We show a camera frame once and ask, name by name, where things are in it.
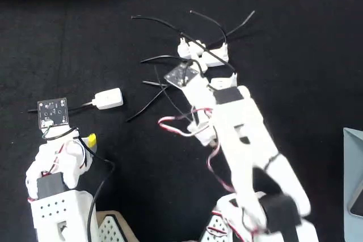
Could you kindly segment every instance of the yellow connector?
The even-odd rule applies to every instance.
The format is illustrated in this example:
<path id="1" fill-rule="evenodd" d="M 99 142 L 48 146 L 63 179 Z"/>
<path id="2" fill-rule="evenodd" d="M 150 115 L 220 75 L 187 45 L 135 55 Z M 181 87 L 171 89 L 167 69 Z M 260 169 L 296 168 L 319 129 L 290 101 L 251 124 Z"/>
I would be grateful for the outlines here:
<path id="1" fill-rule="evenodd" d="M 88 137 L 88 147 L 92 148 L 97 144 L 96 134 L 92 133 Z"/>

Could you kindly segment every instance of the black cable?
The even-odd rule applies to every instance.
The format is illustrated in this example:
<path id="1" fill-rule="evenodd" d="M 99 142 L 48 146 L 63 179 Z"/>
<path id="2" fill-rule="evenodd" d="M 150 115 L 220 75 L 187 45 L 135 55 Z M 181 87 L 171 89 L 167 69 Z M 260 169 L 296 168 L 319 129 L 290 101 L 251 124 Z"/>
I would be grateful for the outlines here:
<path id="1" fill-rule="evenodd" d="M 181 58 L 179 56 L 159 55 L 159 56 L 155 56 L 155 57 L 151 57 L 151 58 L 147 58 L 145 60 L 142 60 L 142 61 L 140 61 L 140 63 L 145 63 L 145 62 L 149 62 L 149 61 L 153 61 L 153 60 L 157 60 L 157 59 L 161 59 L 161 58 L 171 58 L 171 59 L 181 60 L 182 62 L 188 61 L 187 59 Z"/>
<path id="2" fill-rule="evenodd" d="M 158 83 L 160 85 L 160 88 L 162 89 L 164 95 L 166 96 L 166 98 L 168 98 L 168 100 L 170 101 L 171 105 L 174 106 L 174 108 L 181 114 L 181 115 L 184 115 L 184 113 L 182 112 L 182 110 L 180 110 L 178 108 L 178 106 L 175 105 L 175 103 L 171 100 L 171 98 L 169 97 L 169 95 L 167 94 L 167 92 L 165 91 L 165 88 L 163 88 L 162 84 L 161 84 L 161 81 L 160 81 L 160 77 L 159 77 L 159 73 L 158 73 L 158 69 L 156 67 L 156 65 L 154 65 L 154 70 L 155 70 L 155 75 L 157 76 L 157 80 L 158 80 Z M 192 120 L 188 117 L 186 117 L 186 119 L 189 121 L 189 122 L 192 122 Z"/>
<path id="3" fill-rule="evenodd" d="M 155 56 L 155 57 L 151 57 L 145 60 L 142 60 L 140 63 L 145 63 L 145 62 L 149 62 L 149 61 L 153 61 L 153 60 L 157 60 L 157 59 L 161 59 L 161 58 L 173 58 L 176 60 L 181 60 L 182 62 L 186 62 L 187 65 L 185 66 L 184 70 L 183 70 L 183 85 L 185 86 L 185 76 L 187 74 L 187 70 L 188 67 L 191 66 L 191 64 L 196 63 L 199 69 L 199 73 L 201 75 L 202 78 L 204 78 L 204 73 L 203 73 L 203 69 L 199 63 L 199 61 L 197 60 L 193 60 L 193 59 L 184 59 L 178 56 L 172 56 L 172 55 L 160 55 L 160 56 Z"/>
<path id="4" fill-rule="evenodd" d="M 88 218 L 87 218 L 87 239 L 88 239 L 88 242 L 92 242 L 92 237 L 91 237 L 91 218 L 92 218 L 92 212 L 93 212 L 93 209 L 95 207 L 95 204 L 96 204 L 96 199 L 98 198 L 98 195 L 100 194 L 101 190 L 102 190 L 102 187 L 104 185 L 104 183 L 107 181 L 107 179 L 111 176 L 111 174 L 115 171 L 115 163 L 110 161 L 110 160 L 107 160 L 105 158 L 102 158 L 101 156 L 97 155 L 96 153 L 94 153 L 85 143 L 84 141 L 82 140 L 82 137 L 78 137 L 78 140 L 80 141 L 80 143 L 85 147 L 85 149 L 93 155 L 93 157 L 96 157 L 97 159 L 107 163 L 107 164 L 110 164 L 112 166 L 111 170 L 109 171 L 108 175 L 103 179 L 103 181 L 100 183 L 100 185 L 98 186 L 97 190 L 96 190 L 96 193 L 93 197 L 93 200 L 91 202 L 91 206 L 90 206 L 90 211 L 88 212 Z"/>
<path id="5" fill-rule="evenodd" d="M 157 99 L 163 92 L 165 89 L 167 89 L 169 86 L 163 87 L 163 90 L 160 90 L 156 96 L 154 96 L 140 111 L 138 111 L 137 113 L 135 113 L 133 116 L 129 117 L 126 122 L 130 122 L 132 119 L 138 117 L 139 115 L 141 115 L 150 105 L 151 103 L 154 102 L 155 99 Z"/>
<path id="6" fill-rule="evenodd" d="M 267 169 L 268 169 L 268 167 L 270 166 L 270 164 L 271 164 L 271 163 L 273 163 L 273 162 L 276 160 L 276 158 L 277 158 L 280 154 L 281 154 L 281 153 L 278 153 L 278 154 L 276 154 L 276 155 L 272 156 L 271 158 L 269 158 L 269 159 L 268 159 L 268 162 L 267 162 L 267 164 L 265 165 L 265 167 L 263 168 L 263 170 L 267 171 Z"/>
<path id="7" fill-rule="evenodd" d="M 212 85 L 208 84 L 207 87 L 209 87 L 210 89 L 212 89 L 213 91 L 218 91 L 218 89 L 214 88 Z"/>
<path id="8" fill-rule="evenodd" d="M 156 18 L 156 17 L 146 17 L 146 16 L 141 16 L 141 15 L 136 15 L 136 16 L 131 16 L 131 19 L 143 19 L 143 20 L 151 20 L 151 21 L 155 21 L 155 22 L 158 22 L 160 24 L 163 24 L 164 26 L 168 27 L 168 28 L 171 28 L 173 29 L 174 31 L 178 32 L 178 33 L 181 33 L 182 31 L 180 29 L 178 29 L 176 26 L 173 26 L 172 24 L 162 20 L 162 19 L 159 19 L 159 18 Z"/>
<path id="9" fill-rule="evenodd" d="M 226 33 L 226 36 L 228 37 L 228 36 L 231 36 L 232 34 L 234 34 L 237 30 L 239 30 L 240 28 L 242 28 L 245 24 L 247 24 L 247 22 L 251 19 L 251 17 L 255 14 L 255 10 L 254 11 L 252 11 L 250 14 L 249 14 L 249 16 L 248 17 L 246 17 L 245 18 L 245 20 L 240 24 L 240 25 L 238 25 L 237 27 L 235 27 L 234 29 L 232 29 L 231 31 L 229 31 L 229 32 L 227 32 Z M 210 43 L 210 44 L 208 44 L 207 45 L 207 47 L 208 48 L 210 48 L 212 45 L 214 45 L 214 44 L 216 44 L 216 43 L 218 43 L 218 42 L 220 42 L 221 40 L 222 40 L 223 38 L 219 38 L 218 40 L 216 40 L 216 41 L 214 41 L 214 42 L 212 42 L 212 43 Z"/>
<path id="10" fill-rule="evenodd" d="M 89 103 L 84 103 L 84 104 L 82 104 L 81 106 L 74 107 L 74 108 L 69 108 L 69 109 L 68 109 L 68 112 L 70 112 L 70 111 L 80 110 L 80 109 L 83 109 L 83 108 L 88 107 L 88 106 L 90 106 L 90 105 L 92 105 L 92 103 L 91 103 L 91 102 L 89 102 Z M 38 112 L 38 109 L 29 109 L 27 112 L 28 112 L 28 113 L 37 113 L 37 112 Z"/>
<path id="11" fill-rule="evenodd" d="M 45 133 L 41 136 L 44 140 L 51 141 L 51 140 L 59 139 L 59 138 L 61 138 L 61 137 L 63 137 L 63 136 L 66 136 L 67 134 L 70 134 L 70 133 L 71 133 L 71 132 L 73 132 L 74 130 L 78 130 L 78 128 L 73 127 L 73 128 L 70 128 L 70 129 L 69 129 L 68 131 L 66 131 L 65 133 L 62 133 L 62 134 L 60 134 L 60 135 L 53 136 L 53 137 L 49 137 L 49 138 L 45 137 L 45 136 L 48 134 L 49 130 L 50 130 L 51 128 L 53 128 L 53 127 L 54 127 L 54 126 L 49 126 L 49 127 L 47 128 L 47 130 L 45 131 Z"/>
<path id="12" fill-rule="evenodd" d="M 224 65 L 228 66 L 232 72 L 235 72 L 235 68 L 229 63 L 226 62 L 225 60 L 219 58 L 219 56 L 215 55 L 213 52 L 211 52 L 208 48 L 206 48 L 205 46 L 201 45 L 197 40 L 195 40 L 193 37 L 190 37 L 188 34 L 184 33 L 183 31 L 179 30 L 178 28 L 176 28 L 175 26 L 173 26 L 172 24 L 155 18 L 155 17 L 144 17 L 144 16 L 131 16 L 131 19 L 143 19 L 143 20 L 151 20 L 151 21 L 155 21 L 158 22 L 160 24 L 163 24 L 164 26 L 167 26 L 168 28 L 173 29 L 174 31 L 176 31 L 180 36 L 183 36 L 184 38 L 192 41 L 193 43 L 195 43 L 197 46 L 199 46 L 201 49 L 203 49 L 204 51 L 207 51 L 210 55 L 212 55 L 214 58 L 216 58 L 217 60 L 219 60 L 221 63 L 223 63 Z"/>
<path id="13" fill-rule="evenodd" d="M 223 29 L 223 27 L 221 26 L 221 24 L 219 24 L 217 21 L 215 21 L 214 19 L 204 15 L 204 14 L 201 14 L 200 12 L 197 12 L 197 11 L 193 11 L 193 10 L 190 10 L 190 13 L 191 14 L 195 14 L 195 15 L 198 15 L 212 23 L 214 23 L 215 25 L 218 26 L 218 28 L 220 28 L 221 32 L 223 33 L 223 37 L 225 38 L 225 43 L 227 44 L 227 35 L 226 35 L 226 31 Z"/>

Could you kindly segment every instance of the black table surface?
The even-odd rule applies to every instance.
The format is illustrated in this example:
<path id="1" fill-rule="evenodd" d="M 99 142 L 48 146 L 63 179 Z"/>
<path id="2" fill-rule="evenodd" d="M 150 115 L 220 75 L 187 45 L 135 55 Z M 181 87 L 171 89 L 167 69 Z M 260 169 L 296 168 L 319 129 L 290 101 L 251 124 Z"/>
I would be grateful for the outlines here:
<path id="1" fill-rule="evenodd" d="M 35 241 L 25 172 L 43 143 L 39 100 L 67 97 L 69 106 L 120 87 L 125 105 L 70 115 L 82 135 L 96 133 L 98 152 L 117 164 L 97 201 L 118 210 L 141 241 L 197 239 L 216 201 L 226 194 L 206 168 L 210 148 L 161 130 L 176 110 L 160 98 L 125 123 L 159 89 L 143 58 L 176 54 L 178 36 L 156 16 L 205 42 L 220 37 L 190 9 L 227 30 L 255 16 L 230 39 L 239 83 L 259 106 L 278 149 L 311 201 L 320 241 L 343 240 L 343 127 L 363 129 L 363 0 L 0 0 L 0 240 Z M 172 61 L 158 65 L 161 74 Z M 224 68 L 214 69 L 228 75 Z M 169 91 L 183 111 L 180 91 Z M 217 171 L 229 177 L 223 156 Z M 80 188 L 94 193 L 107 167 L 95 161 Z"/>

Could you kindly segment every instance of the perforated bracket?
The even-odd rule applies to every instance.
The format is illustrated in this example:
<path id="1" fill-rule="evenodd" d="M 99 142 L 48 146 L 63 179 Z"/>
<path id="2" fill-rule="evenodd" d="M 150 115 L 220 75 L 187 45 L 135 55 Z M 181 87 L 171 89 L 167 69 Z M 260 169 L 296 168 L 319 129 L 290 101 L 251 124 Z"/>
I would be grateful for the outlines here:
<path id="1" fill-rule="evenodd" d="M 107 215 L 98 228 L 100 242 L 127 242 L 116 219 Z"/>
<path id="2" fill-rule="evenodd" d="M 219 215 L 212 215 L 200 242 L 232 242 L 230 229 Z"/>

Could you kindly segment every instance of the circuit board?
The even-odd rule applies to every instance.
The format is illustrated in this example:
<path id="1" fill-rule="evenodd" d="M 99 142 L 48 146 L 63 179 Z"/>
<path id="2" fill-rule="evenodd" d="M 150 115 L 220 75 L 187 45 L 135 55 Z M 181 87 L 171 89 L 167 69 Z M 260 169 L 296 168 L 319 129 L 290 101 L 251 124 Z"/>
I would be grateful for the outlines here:
<path id="1" fill-rule="evenodd" d="M 38 101 L 39 128 L 68 125 L 67 99 L 50 99 Z"/>
<path id="2" fill-rule="evenodd" d="M 176 88 L 183 88 L 184 82 L 183 82 L 183 73 L 185 70 L 185 67 L 187 66 L 186 63 L 182 62 L 180 65 L 178 65 L 176 68 L 171 70 L 168 74 L 165 75 L 164 79 L 169 82 L 170 84 L 174 85 Z M 190 68 L 187 67 L 187 71 L 185 74 L 185 85 L 188 84 L 195 76 L 197 76 L 199 73 Z"/>

